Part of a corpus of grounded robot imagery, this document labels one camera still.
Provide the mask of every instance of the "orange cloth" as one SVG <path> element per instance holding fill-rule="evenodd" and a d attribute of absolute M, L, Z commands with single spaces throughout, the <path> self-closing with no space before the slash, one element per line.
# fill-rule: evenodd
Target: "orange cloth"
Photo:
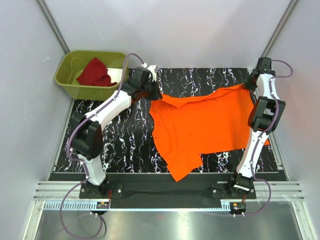
<path fill-rule="evenodd" d="M 162 96 L 151 102 L 152 136 L 174 180 L 201 166 L 200 154 L 246 147 L 253 103 L 242 84 L 206 96 Z"/>

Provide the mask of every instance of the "black surface with white veins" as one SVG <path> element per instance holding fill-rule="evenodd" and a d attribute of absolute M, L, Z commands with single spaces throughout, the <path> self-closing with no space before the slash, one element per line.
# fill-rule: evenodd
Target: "black surface with white veins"
<path fill-rule="evenodd" d="M 246 68 L 164 68 L 158 71 L 163 93 L 179 98 L 209 95 L 218 88 L 241 84 L 246 76 L 248 76 Z M 101 103 L 75 100 L 71 116 L 76 112 L 85 114 Z M 103 159 L 102 165 L 106 173 L 169 172 L 152 138 L 155 125 L 149 114 L 149 108 L 150 102 L 142 99 L 121 112 L 104 129 L 104 149 L 101 159 Z M 67 158 L 66 149 L 70 135 L 68 125 L 54 172 L 84 171 L 79 164 L 70 162 Z M 194 169 L 193 172 L 233 172 L 243 154 L 243 149 L 203 154 L 203 165 Z M 278 171 L 270 145 L 262 148 L 256 170 L 258 172 Z"/>

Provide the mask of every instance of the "white wall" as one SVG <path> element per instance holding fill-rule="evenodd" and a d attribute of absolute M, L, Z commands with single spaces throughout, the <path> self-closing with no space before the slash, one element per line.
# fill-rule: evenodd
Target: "white wall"
<path fill-rule="evenodd" d="M 63 56 L 35 0 L 0 1 L 0 239 L 22 239 L 49 174 L 69 103 L 54 82 Z"/>
<path fill-rule="evenodd" d="M 276 130 L 292 180 L 299 181 L 320 237 L 320 1 L 300 1 L 268 57 L 290 63 L 294 76 L 276 81 L 286 101 Z M 277 75 L 289 71 L 274 63 Z"/>
<path fill-rule="evenodd" d="M 71 51 L 134 52 L 163 68 L 253 68 L 290 0 L 45 1 Z"/>

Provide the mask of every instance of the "dark red fabric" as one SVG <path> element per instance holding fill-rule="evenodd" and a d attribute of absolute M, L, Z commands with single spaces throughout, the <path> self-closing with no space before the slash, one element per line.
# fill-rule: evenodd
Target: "dark red fabric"
<path fill-rule="evenodd" d="M 108 69 L 98 58 L 93 58 L 84 68 L 81 75 L 77 78 L 81 85 L 111 87 L 116 82 L 111 83 L 111 77 L 108 75 Z"/>

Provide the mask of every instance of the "green plastic container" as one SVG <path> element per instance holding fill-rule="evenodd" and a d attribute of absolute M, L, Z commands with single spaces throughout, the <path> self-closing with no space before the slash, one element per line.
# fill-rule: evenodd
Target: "green plastic container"
<path fill-rule="evenodd" d="M 73 99 L 105 101 L 120 83 L 114 86 L 85 86 L 78 83 L 77 77 L 93 58 L 98 58 L 107 68 L 122 69 L 125 57 L 121 52 L 72 51 L 63 58 L 54 79 Z M 125 66 L 124 79 L 128 76 L 129 70 Z"/>

